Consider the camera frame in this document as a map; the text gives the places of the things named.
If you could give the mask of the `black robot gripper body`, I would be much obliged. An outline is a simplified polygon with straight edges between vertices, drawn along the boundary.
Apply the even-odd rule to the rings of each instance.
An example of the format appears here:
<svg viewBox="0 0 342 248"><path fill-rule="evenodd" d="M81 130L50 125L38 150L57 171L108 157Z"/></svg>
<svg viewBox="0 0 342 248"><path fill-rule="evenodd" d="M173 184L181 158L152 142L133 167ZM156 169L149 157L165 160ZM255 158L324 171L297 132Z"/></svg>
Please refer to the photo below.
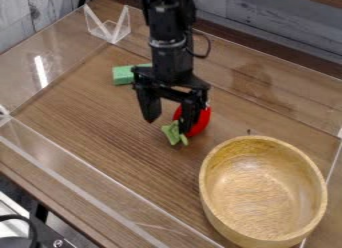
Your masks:
<svg viewBox="0 0 342 248"><path fill-rule="evenodd" d="M180 41L149 41L152 66L136 67L133 89L137 86L153 89L160 99L181 103L190 100L204 104L209 84L193 74L193 39L185 36Z"/></svg>

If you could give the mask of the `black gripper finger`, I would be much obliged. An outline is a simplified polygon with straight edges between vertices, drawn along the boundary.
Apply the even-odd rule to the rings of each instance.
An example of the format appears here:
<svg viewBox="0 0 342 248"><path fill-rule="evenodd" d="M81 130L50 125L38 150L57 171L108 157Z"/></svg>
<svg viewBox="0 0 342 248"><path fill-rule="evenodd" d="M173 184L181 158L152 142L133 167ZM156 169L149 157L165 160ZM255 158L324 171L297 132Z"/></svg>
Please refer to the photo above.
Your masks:
<svg viewBox="0 0 342 248"><path fill-rule="evenodd" d="M142 118L148 123L152 123L161 114L160 97L153 89L142 86L136 87L136 96Z"/></svg>
<svg viewBox="0 0 342 248"><path fill-rule="evenodd" d="M200 110L208 106L206 103L181 103L178 107L181 107L181 116L178 121L178 129L180 133L185 134L190 127L194 125L198 119Z"/></svg>

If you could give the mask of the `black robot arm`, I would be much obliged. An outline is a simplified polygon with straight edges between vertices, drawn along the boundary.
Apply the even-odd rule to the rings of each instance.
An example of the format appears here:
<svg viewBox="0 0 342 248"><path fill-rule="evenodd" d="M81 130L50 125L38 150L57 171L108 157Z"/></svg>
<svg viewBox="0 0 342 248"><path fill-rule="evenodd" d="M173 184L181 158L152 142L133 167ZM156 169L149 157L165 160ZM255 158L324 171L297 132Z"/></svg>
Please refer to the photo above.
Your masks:
<svg viewBox="0 0 342 248"><path fill-rule="evenodd" d="M161 114L161 99L180 104L178 133L188 134L206 106L209 84L193 73L192 25L196 21L193 0L140 0L145 25L149 27L148 45L152 66L133 66L136 91L144 120L152 123Z"/></svg>

